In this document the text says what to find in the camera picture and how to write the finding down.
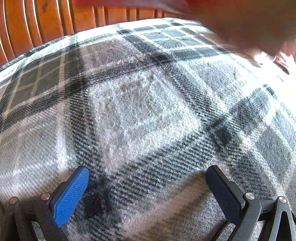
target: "blue clamp pad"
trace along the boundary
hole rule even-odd
[[[69,179],[61,183],[50,203],[53,218],[58,227],[66,224],[89,183],[89,171],[79,166]]]

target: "clamp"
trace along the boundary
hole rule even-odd
[[[296,241],[296,219],[285,197],[260,200],[251,192],[243,193],[216,165],[207,169],[206,181],[228,223],[235,225],[227,241],[249,241],[258,221],[264,221],[258,241]]]
[[[38,222],[46,241],[68,241],[60,228],[66,224],[89,183],[89,171],[79,166],[52,194],[21,202],[9,199],[1,227],[1,241],[38,241],[32,221]]]

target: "wooden slat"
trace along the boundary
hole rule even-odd
[[[65,35],[74,33],[69,0],[61,0],[60,13]]]
[[[96,27],[96,19],[93,7],[76,7],[73,5],[75,32],[88,30]]]
[[[99,27],[106,25],[105,10],[103,6],[97,7]]]
[[[35,0],[25,0],[24,3],[29,34],[31,36],[33,46],[36,47],[42,44],[42,39],[37,24]]]
[[[8,61],[14,59],[15,55],[11,47],[11,43],[10,43],[10,39],[8,36],[7,27],[6,27],[4,0],[0,0],[0,37],[3,45],[4,53]]]
[[[136,21],[137,20],[137,9],[131,7],[130,8],[130,21]]]
[[[154,9],[140,8],[140,11],[139,11],[139,20],[154,18],[154,13],[155,13],[155,10]]]
[[[64,36],[59,7],[55,0],[36,0],[36,11],[44,43]]]
[[[2,42],[1,42],[1,38],[0,38],[0,67],[2,67],[4,64],[8,63],[8,59],[5,55],[3,46],[2,46]]]
[[[172,12],[165,12],[164,13],[165,18],[179,18],[180,14],[172,13]]]
[[[163,17],[163,11],[160,9],[157,9],[157,18],[162,18]]]
[[[126,8],[108,7],[108,24],[127,22]]]
[[[8,36],[15,57],[33,48],[23,1],[5,1]]]

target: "metal rivet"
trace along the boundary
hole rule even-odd
[[[283,197],[283,196],[280,196],[280,197],[279,197],[279,201],[280,201],[281,203],[286,203],[286,202],[287,202],[287,199],[286,199],[285,197]]]
[[[12,197],[11,199],[9,199],[9,203],[10,204],[15,204],[17,202],[17,198],[16,197]]]
[[[48,192],[45,192],[41,195],[42,200],[48,200],[50,198],[50,194]]]
[[[255,195],[251,192],[247,192],[246,193],[246,198],[249,199],[249,200],[253,200],[255,199]]]

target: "fleece blanket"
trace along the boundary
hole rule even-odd
[[[205,181],[217,164],[244,192],[296,210],[295,80],[206,33],[172,18],[122,23],[2,67],[3,205],[52,192],[83,165],[89,186],[62,226],[70,241],[205,241],[225,220]]]

